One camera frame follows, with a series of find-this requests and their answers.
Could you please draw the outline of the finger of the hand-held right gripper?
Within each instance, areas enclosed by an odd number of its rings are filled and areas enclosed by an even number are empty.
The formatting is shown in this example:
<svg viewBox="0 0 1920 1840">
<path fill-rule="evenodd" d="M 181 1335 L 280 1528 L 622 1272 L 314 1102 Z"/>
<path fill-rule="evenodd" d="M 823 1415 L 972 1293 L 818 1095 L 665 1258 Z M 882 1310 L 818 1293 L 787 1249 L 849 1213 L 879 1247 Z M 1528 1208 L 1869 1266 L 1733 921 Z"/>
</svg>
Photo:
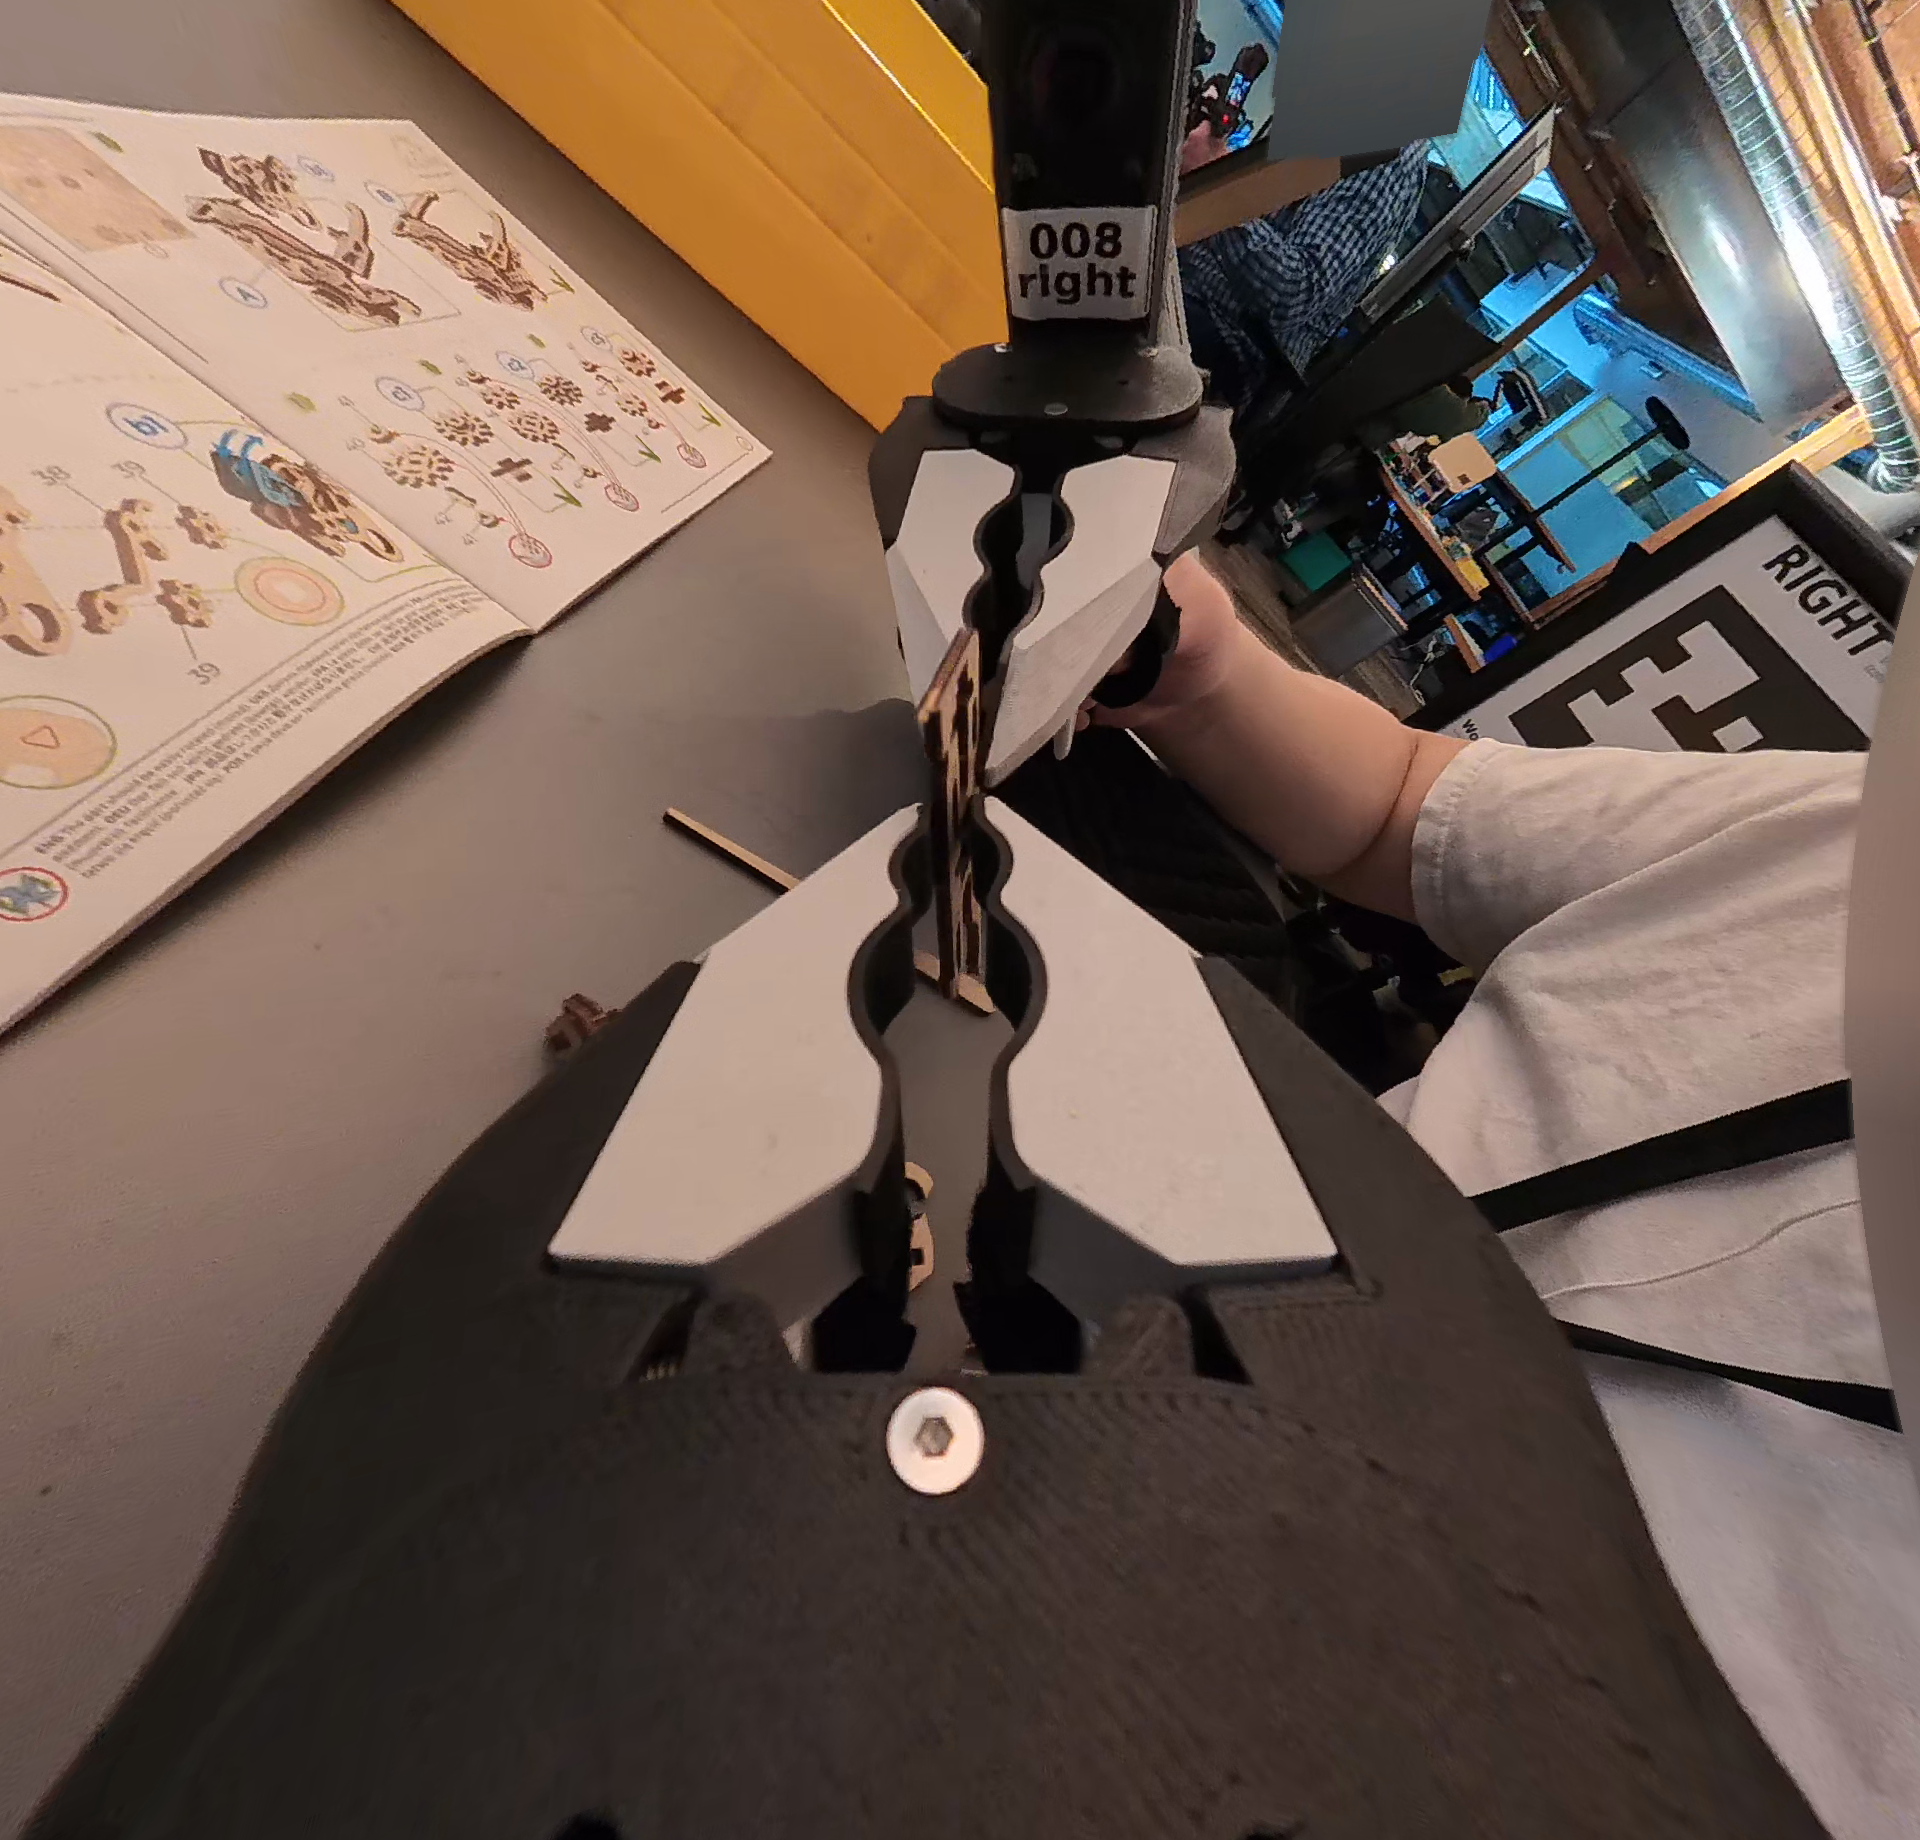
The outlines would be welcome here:
<svg viewBox="0 0 1920 1840">
<path fill-rule="evenodd" d="M 1035 599 L 1000 648 L 983 787 L 1000 787 L 1048 748 L 1132 654 L 1159 592 L 1159 518 L 1179 482 L 1170 461 L 1096 461 L 1060 482 L 1071 538 L 1035 570 Z"/>
<path fill-rule="evenodd" d="M 978 556 L 978 529 L 997 511 L 1014 511 L 1014 556 L 1000 570 Z M 972 450 L 933 450 L 916 461 L 898 532 L 882 543 L 893 626 L 904 657 L 910 701 L 927 694 L 933 671 L 944 665 L 963 626 L 997 640 L 997 731 L 1014 739 L 1014 632 L 1027 626 L 1027 505 L 1017 468 L 972 452 Z"/>
</svg>

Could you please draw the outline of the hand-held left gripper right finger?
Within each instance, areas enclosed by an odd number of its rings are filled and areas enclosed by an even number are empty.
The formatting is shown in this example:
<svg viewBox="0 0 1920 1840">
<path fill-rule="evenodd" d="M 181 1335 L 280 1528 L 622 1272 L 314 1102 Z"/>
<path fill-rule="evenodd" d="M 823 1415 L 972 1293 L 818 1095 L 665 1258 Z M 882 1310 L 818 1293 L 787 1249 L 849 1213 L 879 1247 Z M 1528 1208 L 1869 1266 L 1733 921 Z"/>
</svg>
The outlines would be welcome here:
<svg viewBox="0 0 1920 1840">
<path fill-rule="evenodd" d="M 993 1167 L 1027 1272 L 1083 1325 L 1132 1296 L 1319 1279 L 1334 1241 L 1189 938 L 978 801 L 983 992 L 1014 1024 Z"/>
</svg>

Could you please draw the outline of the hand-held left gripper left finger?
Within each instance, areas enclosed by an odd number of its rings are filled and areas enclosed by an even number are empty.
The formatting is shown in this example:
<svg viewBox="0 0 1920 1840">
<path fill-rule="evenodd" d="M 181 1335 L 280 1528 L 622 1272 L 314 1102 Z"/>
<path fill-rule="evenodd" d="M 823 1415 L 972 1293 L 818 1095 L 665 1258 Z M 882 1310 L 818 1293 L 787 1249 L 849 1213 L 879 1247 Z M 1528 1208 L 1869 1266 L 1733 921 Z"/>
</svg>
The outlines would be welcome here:
<svg viewBox="0 0 1920 1840">
<path fill-rule="evenodd" d="M 916 1335 L 887 1024 L 916 992 L 922 903 L 922 805 L 904 805 L 708 945 L 548 1263 L 754 1296 L 823 1341 Z"/>
</svg>

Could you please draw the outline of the small wooden sheet fragment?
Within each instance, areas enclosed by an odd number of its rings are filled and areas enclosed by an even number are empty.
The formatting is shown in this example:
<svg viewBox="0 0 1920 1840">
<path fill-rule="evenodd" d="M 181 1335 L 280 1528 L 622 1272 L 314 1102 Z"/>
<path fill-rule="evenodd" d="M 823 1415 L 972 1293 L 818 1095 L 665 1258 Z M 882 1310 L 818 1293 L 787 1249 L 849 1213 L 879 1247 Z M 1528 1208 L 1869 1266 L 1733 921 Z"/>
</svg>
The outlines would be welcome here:
<svg viewBox="0 0 1920 1840">
<path fill-rule="evenodd" d="M 927 760 L 922 801 L 922 862 L 927 862 L 927 917 L 933 917 L 933 983 L 972 1008 L 997 1016 L 983 992 L 983 908 L 972 877 L 972 805 L 983 791 L 983 684 L 978 684 L 978 632 L 963 626 L 922 701 L 916 739 Z"/>
</svg>

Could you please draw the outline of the person's right hand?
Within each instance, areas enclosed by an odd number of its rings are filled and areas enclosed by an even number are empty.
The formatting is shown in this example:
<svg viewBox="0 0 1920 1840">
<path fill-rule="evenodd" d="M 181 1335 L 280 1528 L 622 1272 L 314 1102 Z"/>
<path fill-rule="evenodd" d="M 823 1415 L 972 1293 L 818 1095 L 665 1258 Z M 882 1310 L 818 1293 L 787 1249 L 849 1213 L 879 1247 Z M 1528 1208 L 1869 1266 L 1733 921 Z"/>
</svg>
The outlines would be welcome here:
<svg viewBox="0 0 1920 1840">
<path fill-rule="evenodd" d="M 1083 701 L 1076 731 L 1132 731 L 1221 828 L 1288 862 L 1288 694 L 1297 671 L 1281 665 L 1207 570 L 1202 552 L 1159 577 L 1179 604 L 1179 640 L 1156 691 L 1132 709 Z"/>
</svg>

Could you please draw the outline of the black mesh cushion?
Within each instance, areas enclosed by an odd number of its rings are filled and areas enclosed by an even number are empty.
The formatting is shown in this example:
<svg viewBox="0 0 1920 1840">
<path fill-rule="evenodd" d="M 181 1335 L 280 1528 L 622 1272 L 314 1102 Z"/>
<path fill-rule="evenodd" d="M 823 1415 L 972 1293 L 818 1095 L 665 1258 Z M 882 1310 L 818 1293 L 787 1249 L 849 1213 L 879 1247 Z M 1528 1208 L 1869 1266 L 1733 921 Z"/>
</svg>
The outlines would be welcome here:
<svg viewBox="0 0 1920 1840">
<path fill-rule="evenodd" d="M 1304 1024 L 1308 964 L 1281 893 L 1132 739 L 1083 743 L 1071 760 L 1043 753 L 997 801 L 1189 954 L 1232 964 L 1253 992 Z"/>
</svg>

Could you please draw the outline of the flat wooden stick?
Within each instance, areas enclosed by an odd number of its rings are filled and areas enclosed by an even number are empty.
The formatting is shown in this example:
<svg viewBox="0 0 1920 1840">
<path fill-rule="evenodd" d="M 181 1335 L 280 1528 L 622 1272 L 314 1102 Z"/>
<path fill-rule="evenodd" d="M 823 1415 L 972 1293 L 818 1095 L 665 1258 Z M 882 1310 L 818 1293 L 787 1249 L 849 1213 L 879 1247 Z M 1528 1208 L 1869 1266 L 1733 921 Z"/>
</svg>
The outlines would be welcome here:
<svg viewBox="0 0 1920 1840">
<path fill-rule="evenodd" d="M 669 828 L 676 837 L 708 850 L 708 855 L 727 862 L 729 874 L 760 877 L 760 886 L 777 891 L 777 893 L 797 891 L 797 877 L 792 877 L 787 865 L 777 865 L 777 862 L 754 855 L 747 842 L 738 842 L 738 837 L 727 837 L 727 833 L 693 822 L 683 809 L 665 809 L 665 828 Z"/>
</svg>

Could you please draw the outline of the wooden workbench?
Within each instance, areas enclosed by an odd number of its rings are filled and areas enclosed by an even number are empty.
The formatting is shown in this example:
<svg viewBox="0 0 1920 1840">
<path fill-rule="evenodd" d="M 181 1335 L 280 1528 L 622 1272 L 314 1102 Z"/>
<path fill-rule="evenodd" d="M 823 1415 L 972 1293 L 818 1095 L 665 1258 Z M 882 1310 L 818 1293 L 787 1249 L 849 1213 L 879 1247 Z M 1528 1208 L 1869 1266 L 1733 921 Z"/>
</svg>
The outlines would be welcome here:
<svg viewBox="0 0 1920 1840">
<path fill-rule="evenodd" d="M 1462 604 L 1503 599 L 1522 626 L 1544 626 L 1569 604 L 1573 559 L 1470 433 L 1395 435 L 1377 450 L 1377 468 Z"/>
</svg>

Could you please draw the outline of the grey computer monitor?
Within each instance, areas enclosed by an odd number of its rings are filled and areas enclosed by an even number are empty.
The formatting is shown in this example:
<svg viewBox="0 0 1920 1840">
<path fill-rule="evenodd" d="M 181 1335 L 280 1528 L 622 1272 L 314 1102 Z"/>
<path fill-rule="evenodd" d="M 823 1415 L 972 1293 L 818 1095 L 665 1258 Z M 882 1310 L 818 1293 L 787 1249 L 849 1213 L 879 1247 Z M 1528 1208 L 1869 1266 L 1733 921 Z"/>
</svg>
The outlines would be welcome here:
<svg viewBox="0 0 1920 1840">
<path fill-rule="evenodd" d="M 1481 227 L 1522 196 L 1522 189 L 1553 164 L 1562 109 L 1544 100 L 1469 189 L 1462 196 L 1422 231 L 1422 244 L 1365 287 L 1352 306 L 1358 330 L 1388 330 L 1422 295 L 1438 287 L 1442 272 L 1481 239 Z"/>
</svg>

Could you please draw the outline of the yellow plastic bin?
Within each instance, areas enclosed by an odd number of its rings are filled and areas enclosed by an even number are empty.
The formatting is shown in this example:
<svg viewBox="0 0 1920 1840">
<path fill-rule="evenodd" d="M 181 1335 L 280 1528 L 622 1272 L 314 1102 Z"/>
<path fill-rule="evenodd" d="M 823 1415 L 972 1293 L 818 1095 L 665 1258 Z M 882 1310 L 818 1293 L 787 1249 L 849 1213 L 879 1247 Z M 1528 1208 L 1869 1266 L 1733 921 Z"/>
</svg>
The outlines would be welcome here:
<svg viewBox="0 0 1920 1840">
<path fill-rule="evenodd" d="M 983 86 L 916 0 L 389 0 L 849 412 L 1010 335 Z"/>
</svg>

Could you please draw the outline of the framed marker sign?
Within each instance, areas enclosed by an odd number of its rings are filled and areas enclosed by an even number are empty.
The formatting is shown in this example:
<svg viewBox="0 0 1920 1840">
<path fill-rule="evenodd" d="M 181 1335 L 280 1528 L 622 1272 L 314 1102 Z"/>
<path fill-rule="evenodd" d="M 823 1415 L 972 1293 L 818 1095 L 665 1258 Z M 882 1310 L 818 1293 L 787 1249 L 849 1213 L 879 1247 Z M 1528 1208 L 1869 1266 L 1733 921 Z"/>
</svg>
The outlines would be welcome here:
<svg viewBox="0 0 1920 1840">
<path fill-rule="evenodd" d="M 1861 753 L 1908 570 L 1829 482 L 1778 462 L 1633 543 L 1573 614 L 1416 723 L 1516 748 Z"/>
</svg>

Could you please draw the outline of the open instruction booklet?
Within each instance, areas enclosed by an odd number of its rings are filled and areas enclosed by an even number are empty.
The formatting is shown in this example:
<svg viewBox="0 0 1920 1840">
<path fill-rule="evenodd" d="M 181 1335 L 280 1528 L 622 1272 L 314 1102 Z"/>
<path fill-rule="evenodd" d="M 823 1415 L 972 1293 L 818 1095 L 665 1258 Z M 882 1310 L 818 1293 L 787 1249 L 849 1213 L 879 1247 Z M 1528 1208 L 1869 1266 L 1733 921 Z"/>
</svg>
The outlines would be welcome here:
<svg viewBox="0 0 1920 1840">
<path fill-rule="evenodd" d="M 406 117 L 0 100 L 0 1021 L 772 450 Z"/>
</svg>

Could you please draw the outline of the person's torso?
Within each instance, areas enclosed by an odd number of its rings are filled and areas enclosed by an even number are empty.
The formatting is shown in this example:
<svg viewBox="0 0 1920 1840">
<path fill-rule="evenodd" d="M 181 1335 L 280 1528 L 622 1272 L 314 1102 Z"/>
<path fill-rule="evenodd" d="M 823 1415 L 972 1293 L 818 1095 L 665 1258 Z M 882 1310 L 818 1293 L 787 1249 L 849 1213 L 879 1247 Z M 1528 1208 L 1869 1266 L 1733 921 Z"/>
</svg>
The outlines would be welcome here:
<svg viewBox="0 0 1920 1840">
<path fill-rule="evenodd" d="M 1581 1059 L 1462 1016 L 1416 1087 L 1381 1102 L 1479 1197 L 1751 1098 L 1675 1071 L 1613 1095 Z M 1562 1325 L 1722 1368 L 1884 1386 L 1852 1150 L 1513 1229 L 1506 1249 Z M 1588 1368 L 1695 1633 L 1818 1823 L 1920 1832 L 1920 1526 L 1903 1441 L 1702 1368 Z"/>
</svg>

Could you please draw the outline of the silver ventilation duct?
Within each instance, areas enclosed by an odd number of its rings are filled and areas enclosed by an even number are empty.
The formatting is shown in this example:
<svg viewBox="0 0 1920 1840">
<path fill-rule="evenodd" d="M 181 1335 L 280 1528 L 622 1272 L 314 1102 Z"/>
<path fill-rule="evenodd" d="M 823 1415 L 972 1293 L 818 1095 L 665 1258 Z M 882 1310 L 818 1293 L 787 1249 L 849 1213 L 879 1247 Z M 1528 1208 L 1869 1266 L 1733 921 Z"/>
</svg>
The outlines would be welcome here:
<svg viewBox="0 0 1920 1840">
<path fill-rule="evenodd" d="M 1795 0 L 1671 0 L 1761 218 L 1861 412 L 1879 492 L 1916 492 L 1916 277 Z"/>
</svg>

